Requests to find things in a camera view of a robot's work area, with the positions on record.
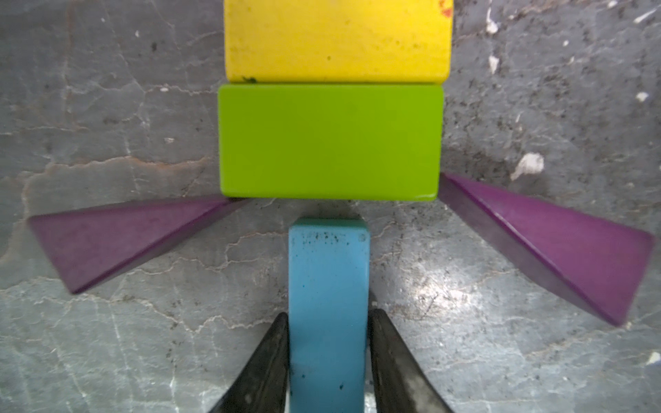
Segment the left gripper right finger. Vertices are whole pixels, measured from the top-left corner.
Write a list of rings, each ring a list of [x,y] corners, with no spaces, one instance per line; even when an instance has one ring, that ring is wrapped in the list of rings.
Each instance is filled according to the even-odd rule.
[[[368,337],[377,411],[453,412],[382,309],[368,313]]]

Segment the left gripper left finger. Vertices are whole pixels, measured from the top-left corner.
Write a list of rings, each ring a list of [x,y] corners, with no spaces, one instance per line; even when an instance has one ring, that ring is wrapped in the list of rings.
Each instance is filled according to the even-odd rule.
[[[288,316],[279,313],[237,379],[210,411],[284,413],[288,375]]]

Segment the light blue block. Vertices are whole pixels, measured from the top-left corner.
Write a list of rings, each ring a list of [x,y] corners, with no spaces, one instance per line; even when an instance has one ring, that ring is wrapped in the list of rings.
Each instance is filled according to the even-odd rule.
[[[301,219],[288,233],[292,412],[362,412],[370,233],[362,220]]]

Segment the purple wedge block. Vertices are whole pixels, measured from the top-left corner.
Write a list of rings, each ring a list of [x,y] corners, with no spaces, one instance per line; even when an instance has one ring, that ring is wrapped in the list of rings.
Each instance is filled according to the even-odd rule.
[[[67,290],[82,294],[165,254],[246,201],[222,194],[134,201],[36,215],[28,223]]]
[[[652,234],[449,173],[438,197],[539,286],[611,325],[626,322]]]

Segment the green rectangular block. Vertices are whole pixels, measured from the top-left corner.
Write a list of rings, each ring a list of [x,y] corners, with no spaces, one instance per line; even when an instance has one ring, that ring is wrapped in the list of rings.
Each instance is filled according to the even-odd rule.
[[[432,201],[443,105],[438,85],[224,85],[218,93],[221,192]]]

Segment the yellow rectangular block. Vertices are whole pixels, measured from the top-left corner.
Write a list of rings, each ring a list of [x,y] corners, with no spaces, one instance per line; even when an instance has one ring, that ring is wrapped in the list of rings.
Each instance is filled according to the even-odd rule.
[[[224,3],[232,83],[442,84],[452,0]]]

